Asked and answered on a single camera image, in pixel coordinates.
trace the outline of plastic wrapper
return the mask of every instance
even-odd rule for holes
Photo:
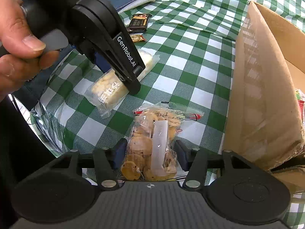
[[[196,120],[203,112],[191,114],[175,103],[143,104],[135,111],[126,157],[121,172],[127,180],[164,181],[177,173],[177,155],[172,149],[185,119]]]
[[[129,33],[145,33],[151,14],[134,14],[127,27]]]
[[[130,35],[130,37],[132,38],[133,43],[146,41],[146,39],[144,39],[144,37],[142,35],[139,35],[139,34],[133,34],[133,35]]]
[[[303,130],[305,131],[305,113],[304,113],[305,94],[300,89],[295,89],[295,94],[296,94],[296,98],[298,99]]]
[[[156,65],[159,56],[152,56],[151,54],[138,50],[139,54],[146,66],[142,73],[138,76],[141,81]],[[107,71],[94,84],[92,84],[85,92],[87,100],[96,106],[102,118],[110,116],[111,110],[129,93],[128,89],[115,75],[113,69]]]

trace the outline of table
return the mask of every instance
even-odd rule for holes
[[[126,25],[132,14],[153,17],[136,47],[160,60],[141,81],[137,95],[127,95],[101,119],[83,96],[102,72],[74,50],[53,73],[31,119],[55,155],[70,149],[81,153],[111,148],[128,137],[132,111],[144,102],[173,101],[199,109],[203,118],[178,136],[189,147],[221,149],[234,70],[235,38],[250,0],[157,0],[121,14]],[[291,21],[301,30],[305,0],[254,0]],[[304,205],[292,205],[286,221],[303,228]]]

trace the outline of cookie bag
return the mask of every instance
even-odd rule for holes
[[[138,50],[138,52],[145,64],[145,69],[138,76],[138,80],[141,81],[155,67],[160,58],[143,50]],[[110,116],[111,110],[127,94],[128,89],[115,75],[114,70],[110,69],[86,90],[84,96],[98,108],[104,119]]]
[[[126,158],[121,167],[128,180],[163,181],[176,173],[177,156],[171,146],[186,119],[188,111],[178,110],[177,104],[143,104],[135,111]]]

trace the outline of cardboard box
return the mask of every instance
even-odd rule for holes
[[[291,192],[305,190],[304,130],[294,91],[305,92],[305,34],[251,1],[235,47],[223,149],[264,170],[277,167],[274,175]],[[287,162],[292,158],[297,161]],[[279,167],[283,163],[294,166]]]

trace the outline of chocolate bar package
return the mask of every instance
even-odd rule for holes
[[[129,33],[145,33],[151,14],[135,14],[127,27]]]

